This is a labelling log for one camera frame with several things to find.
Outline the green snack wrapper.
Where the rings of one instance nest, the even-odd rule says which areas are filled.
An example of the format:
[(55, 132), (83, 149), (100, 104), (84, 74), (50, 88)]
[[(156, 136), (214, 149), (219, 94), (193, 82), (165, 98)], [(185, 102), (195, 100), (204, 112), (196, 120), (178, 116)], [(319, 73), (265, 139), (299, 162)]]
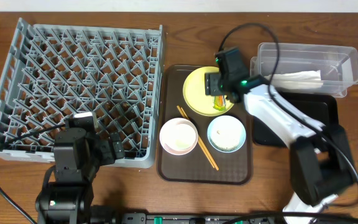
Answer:
[(214, 96), (213, 98), (213, 108), (218, 111), (226, 110), (226, 99), (223, 95)]

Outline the pink bowl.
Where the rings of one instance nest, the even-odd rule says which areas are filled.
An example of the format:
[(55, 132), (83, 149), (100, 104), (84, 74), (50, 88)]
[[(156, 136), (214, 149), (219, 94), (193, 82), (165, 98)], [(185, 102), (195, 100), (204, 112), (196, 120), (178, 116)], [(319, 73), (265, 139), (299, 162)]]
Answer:
[(191, 152), (198, 143), (198, 131), (195, 125), (185, 118), (168, 120), (159, 135), (163, 149), (174, 156)]

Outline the grey plastic dish rack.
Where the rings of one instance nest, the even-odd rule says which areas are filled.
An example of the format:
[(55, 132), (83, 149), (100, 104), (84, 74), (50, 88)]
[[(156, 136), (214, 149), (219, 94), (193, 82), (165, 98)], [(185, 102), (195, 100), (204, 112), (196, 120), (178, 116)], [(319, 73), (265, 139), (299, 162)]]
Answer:
[(118, 133), (118, 167), (154, 164), (163, 29), (34, 24), (19, 19), (0, 78), (0, 158), (53, 162), (57, 125), (93, 112)]

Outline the yellow round plate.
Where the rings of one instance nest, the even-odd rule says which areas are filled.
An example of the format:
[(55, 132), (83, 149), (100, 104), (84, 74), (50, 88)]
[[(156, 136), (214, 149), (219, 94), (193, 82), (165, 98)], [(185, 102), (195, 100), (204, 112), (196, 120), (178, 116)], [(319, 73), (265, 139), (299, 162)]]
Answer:
[(192, 71), (183, 84), (183, 97), (186, 104), (194, 112), (203, 116), (218, 116), (229, 111), (234, 104), (226, 101), (224, 110), (214, 108), (214, 97), (205, 94), (204, 75), (218, 72), (218, 67), (201, 67)]

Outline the brown serving tray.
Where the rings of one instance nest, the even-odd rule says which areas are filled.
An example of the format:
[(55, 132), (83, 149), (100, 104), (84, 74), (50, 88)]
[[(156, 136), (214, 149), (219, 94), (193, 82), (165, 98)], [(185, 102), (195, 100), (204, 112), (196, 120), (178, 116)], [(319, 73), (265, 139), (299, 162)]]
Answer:
[(173, 118), (180, 118), (177, 106), (181, 106), (196, 126), (198, 134), (206, 144), (208, 151), (217, 163), (219, 169), (211, 166), (199, 145), (188, 154), (175, 156), (161, 149), (158, 153), (157, 170), (160, 176), (167, 181), (198, 182), (206, 184), (242, 185), (247, 183), (253, 173), (252, 158), (252, 128), (250, 117), (242, 104), (235, 104), (226, 114), (242, 122), (246, 129), (246, 140), (243, 146), (230, 153), (219, 152), (210, 145), (207, 138), (207, 129), (214, 119), (202, 116), (185, 103), (183, 84), (186, 77), (198, 67), (194, 65), (172, 65), (163, 75), (163, 85), (160, 104), (160, 115), (163, 125)]

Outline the blue bowl with rice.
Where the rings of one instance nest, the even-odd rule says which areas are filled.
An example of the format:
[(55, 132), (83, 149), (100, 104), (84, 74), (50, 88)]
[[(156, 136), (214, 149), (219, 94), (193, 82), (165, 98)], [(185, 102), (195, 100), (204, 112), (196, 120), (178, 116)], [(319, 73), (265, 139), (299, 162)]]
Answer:
[(246, 129), (242, 122), (233, 116), (218, 116), (210, 122), (207, 137), (210, 145), (217, 151), (232, 153), (244, 145)]

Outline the clear plastic bin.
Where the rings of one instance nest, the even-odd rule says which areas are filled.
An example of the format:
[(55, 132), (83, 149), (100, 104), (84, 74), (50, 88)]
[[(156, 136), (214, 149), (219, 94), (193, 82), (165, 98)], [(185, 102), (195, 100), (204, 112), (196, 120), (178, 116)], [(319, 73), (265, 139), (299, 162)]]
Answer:
[(262, 75), (269, 79), (280, 52), (275, 74), (302, 71), (321, 71), (323, 86), (309, 90), (277, 90), (293, 93), (331, 95), (343, 98), (347, 89), (358, 85), (358, 51), (353, 47), (337, 45), (280, 43), (259, 45), (257, 56), (250, 61), (250, 75)]

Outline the white napkin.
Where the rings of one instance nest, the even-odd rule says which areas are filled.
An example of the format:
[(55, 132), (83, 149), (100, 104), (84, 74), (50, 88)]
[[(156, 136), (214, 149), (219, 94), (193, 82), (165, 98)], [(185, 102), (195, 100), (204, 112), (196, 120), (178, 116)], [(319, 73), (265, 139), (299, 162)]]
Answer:
[(321, 71), (278, 73), (273, 76), (272, 85), (286, 90), (309, 90), (323, 86)]

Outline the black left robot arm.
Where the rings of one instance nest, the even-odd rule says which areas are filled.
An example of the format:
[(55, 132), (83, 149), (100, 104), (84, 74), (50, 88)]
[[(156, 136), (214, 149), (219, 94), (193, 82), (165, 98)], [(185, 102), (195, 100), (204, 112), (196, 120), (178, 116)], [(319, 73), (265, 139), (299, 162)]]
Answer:
[(93, 205), (92, 183), (101, 166), (125, 156), (119, 133), (101, 139), (94, 131), (68, 128), (56, 135), (55, 165), (44, 176), (36, 198), (38, 223), (117, 223), (115, 211)]

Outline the black plastic tray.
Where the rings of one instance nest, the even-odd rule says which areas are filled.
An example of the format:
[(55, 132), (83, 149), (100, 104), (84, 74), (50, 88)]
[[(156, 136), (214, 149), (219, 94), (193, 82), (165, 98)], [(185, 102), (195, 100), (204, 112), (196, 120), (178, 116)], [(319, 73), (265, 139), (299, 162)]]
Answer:
[[(326, 126), (339, 124), (337, 102), (330, 95), (290, 93), (281, 91), (284, 99), (301, 112)], [(253, 142), (261, 146), (286, 147), (285, 143), (261, 120), (253, 119)]]

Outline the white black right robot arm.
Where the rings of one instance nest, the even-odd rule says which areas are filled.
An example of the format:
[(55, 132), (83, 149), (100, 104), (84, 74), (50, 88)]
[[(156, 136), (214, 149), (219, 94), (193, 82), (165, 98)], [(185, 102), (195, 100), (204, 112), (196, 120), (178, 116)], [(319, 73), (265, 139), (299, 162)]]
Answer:
[(310, 223), (358, 184), (344, 128), (326, 126), (302, 113), (276, 91), (271, 78), (250, 76), (239, 49), (220, 50), (215, 57), (219, 70), (206, 74), (206, 94), (243, 103), (288, 147), (294, 194), (283, 209), (285, 221)]

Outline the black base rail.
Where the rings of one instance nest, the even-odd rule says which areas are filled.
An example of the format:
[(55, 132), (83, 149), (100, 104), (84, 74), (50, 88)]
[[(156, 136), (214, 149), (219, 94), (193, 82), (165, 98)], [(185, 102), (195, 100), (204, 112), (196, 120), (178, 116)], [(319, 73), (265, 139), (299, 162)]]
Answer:
[(348, 215), (305, 212), (259, 212), (237, 215), (146, 214), (125, 213), (106, 218), (92, 218), (91, 223), (358, 223)]

